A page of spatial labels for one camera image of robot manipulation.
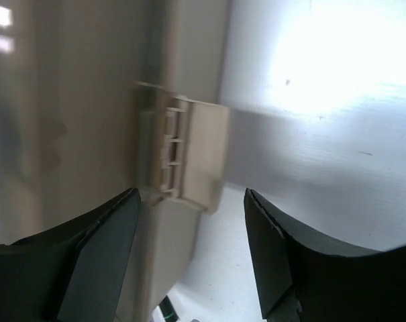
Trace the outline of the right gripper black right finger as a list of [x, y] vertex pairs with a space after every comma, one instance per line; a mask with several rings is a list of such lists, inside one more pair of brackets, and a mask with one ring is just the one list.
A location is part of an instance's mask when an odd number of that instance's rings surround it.
[[244, 195], [246, 231], [263, 319], [406, 321], [406, 245], [363, 248]]

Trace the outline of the beige plastic toolbox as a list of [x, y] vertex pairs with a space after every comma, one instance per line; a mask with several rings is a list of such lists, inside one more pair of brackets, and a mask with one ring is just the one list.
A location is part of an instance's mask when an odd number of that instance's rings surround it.
[[142, 197], [115, 321], [149, 321], [219, 207], [229, 1], [34, 1], [44, 227]]

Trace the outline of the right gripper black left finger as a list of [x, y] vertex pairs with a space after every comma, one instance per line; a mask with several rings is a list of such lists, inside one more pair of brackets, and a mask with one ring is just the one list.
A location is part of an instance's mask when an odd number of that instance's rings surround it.
[[0, 321], [112, 321], [138, 223], [128, 189], [61, 225], [0, 244]]

